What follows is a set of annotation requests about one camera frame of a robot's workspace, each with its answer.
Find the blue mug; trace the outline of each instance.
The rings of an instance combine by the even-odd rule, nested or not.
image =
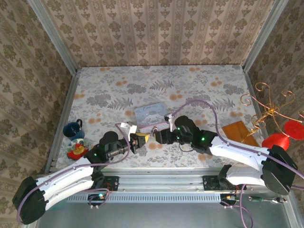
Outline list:
[[[71,141],[74,139],[83,139],[85,132],[82,129],[82,120],[78,119],[76,122],[70,122],[63,128],[63,135]]]

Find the gold wire decoration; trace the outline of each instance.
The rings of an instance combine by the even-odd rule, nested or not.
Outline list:
[[[265,83],[265,82],[258,82],[258,83],[256,83],[255,88],[259,92],[262,92],[263,90],[265,90],[266,88],[268,88],[268,90],[269,90],[268,103],[267,104],[263,104],[263,103],[259,102],[254,96],[252,96],[250,94],[244,94],[244,95],[241,96],[240,101],[241,101],[242,104],[244,104],[246,106],[251,105],[252,102],[251,102],[251,100],[249,98],[249,97],[251,97],[251,99],[254,99],[261,106],[263,106],[264,107],[264,111],[265,111],[261,115],[257,115],[256,114],[256,115],[254,115],[254,116],[251,117],[251,123],[253,125],[253,128],[250,129],[249,134],[242,140],[242,142],[247,137],[249,137],[252,134],[254,134],[255,132],[257,132],[258,130],[266,128],[265,119],[268,116],[272,117],[272,119],[274,120],[274,122],[275,122],[276,126],[278,127],[278,129],[280,130],[280,132],[282,132],[284,135],[286,135],[286,136],[289,137],[288,134],[286,134],[285,132],[283,132],[283,130],[281,129],[281,127],[277,123],[275,117],[279,115],[279,116],[282,116],[282,117],[287,118],[289,120],[294,120],[294,121],[303,123],[303,121],[301,121],[301,120],[296,120],[294,118],[288,117],[288,116],[283,115],[283,114],[280,113],[280,109],[282,107],[285,107],[285,106],[287,106],[287,105],[289,105],[289,104],[291,104],[292,102],[295,101],[295,94],[292,91],[283,90],[281,92],[281,95],[284,96],[284,97],[291,97],[291,100],[289,102],[281,105],[281,106],[277,106],[275,103],[272,103],[272,101],[271,101],[271,88],[270,88],[270,86],[267,83]],[[301,118],[304,118],[304,110],[300,110],[298,113],[299,113],[299,116]]]

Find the black cable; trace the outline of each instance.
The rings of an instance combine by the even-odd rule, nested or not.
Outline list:
[[[179,149],[180,149],[182,152],[191,152],[191,151],[194,151],[194,149],[189,150],[189,151],[184,151],[184,150],[181,148],[181,144],[179,144]]]

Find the patterned wallpaper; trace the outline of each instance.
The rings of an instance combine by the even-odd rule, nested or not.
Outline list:
[[[277,24],[260,51],[257,59],[249,70],[252,84],[263,81],[272,87],[273,102],[283,105],[288,100],[280,94],[282,90],[295,93],[294,103],[285,106],[281,113],[300,119],[298,110],[304,110],[304,1],[290,0],[279,18]],[[268,100],[268,94],[257,93],[262,102]],[[283,127],[286,119],[278,118]],[[273,121],[267,122],[268,133],[276,131]],[[287,151],[304,173],[304,142],[291,141]],[[304,186],[304,181],[296,177],[294,184]],[[301,200],[301,210],[304,214],[304,194],[296,190]]]
[[[240,64],[274,0],[42,0],[78,67]]]
[[[0,227],[11,199],[48,158],[71,75],[25,0],[0,0]]]

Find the table surface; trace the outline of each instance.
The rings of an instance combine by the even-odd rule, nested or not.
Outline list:
[[[172,112],[186,101],[204,99],[216,108],[219,127],[241,120],[250,129],[251,116],[256,112],[253,105],[244,106],[240,102],[241,95],[248,93],[239,65],[87,67],[81,71],[68,121],[83,120],[85,138],[93,147],[105,132],[119,134],[115,123],[136,122],[136,107],[164,102]],[[200,129],[215,131],[214,115],[206,105],[191,104],[178,115],[188,116]],[[261,132],[255,133],[254,138],[261,144]],[[74,162],[66,155],[69,142],[64,137],[56,168],[62,169]],[[107,168],[193,168],[222,167],[223,164],[241,165],[222,157],[182,152],[177,143],[160,145],[150,138],[138,154],[131,153],[123,162]]]

